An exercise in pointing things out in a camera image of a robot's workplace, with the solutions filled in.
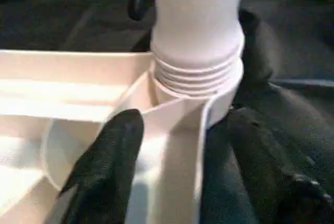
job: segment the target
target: white plastic tube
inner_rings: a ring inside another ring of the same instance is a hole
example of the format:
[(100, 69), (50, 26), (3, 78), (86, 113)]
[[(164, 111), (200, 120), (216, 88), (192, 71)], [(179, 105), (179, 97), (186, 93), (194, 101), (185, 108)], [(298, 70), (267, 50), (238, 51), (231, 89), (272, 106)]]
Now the white plastic tube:
[(156, 78), (189, 96), (209, 95), (235, 73), (244, 44), (239, 0), (156, 0)]

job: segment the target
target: plastic compartment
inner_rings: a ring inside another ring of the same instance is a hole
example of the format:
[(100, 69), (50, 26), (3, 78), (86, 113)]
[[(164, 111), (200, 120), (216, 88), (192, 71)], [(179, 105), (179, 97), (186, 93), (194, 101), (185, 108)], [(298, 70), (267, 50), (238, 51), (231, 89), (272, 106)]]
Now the plastic compartment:
[(150, 62), (148, 53), (0, 51), (0, 223), (43, 223), (51, 209), (57, 190), (40, 159), (51, 121), (96, 125), (95, 134)]

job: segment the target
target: white plastic part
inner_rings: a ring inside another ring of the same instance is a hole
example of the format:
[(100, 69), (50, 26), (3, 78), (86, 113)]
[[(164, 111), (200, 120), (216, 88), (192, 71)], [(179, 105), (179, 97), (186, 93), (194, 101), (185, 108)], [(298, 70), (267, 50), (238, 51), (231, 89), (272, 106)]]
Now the white plastic part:
[(42, 224), (56, 195), (42, 176), (60, 190), (104, 122), (129, 108), (142, 112), (145, 134), (126, 223), (199, 222), (205, 133), (227, 114), (243, 74), (238, 0), (156, 1), (153, 54), (0, 51), (0, 165), (12, 168), (2, 161), (10, 152), (35, 159), (22, 143), (41, 146), (36, 176), (13, 169), (22, 190), (0, 197), (0, 222)]
[(239, 0), (156, 0), (151, 49), (156, 78), (170, 90), (209, 97), (240, 70)]

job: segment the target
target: white cylinder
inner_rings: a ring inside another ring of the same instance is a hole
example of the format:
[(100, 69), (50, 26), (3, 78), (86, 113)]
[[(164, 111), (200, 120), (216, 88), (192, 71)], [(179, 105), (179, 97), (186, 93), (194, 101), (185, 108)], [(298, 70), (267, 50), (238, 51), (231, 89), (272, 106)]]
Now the white cylinder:
[(184, 69), (212, 67), (242, 43), (239, 0), (156, 0), (152, 50)]
[(238, 5), (239, 0), (156, 0), (156, 79), (191, 97), (211, 96), (231, 82), (244, 45)]

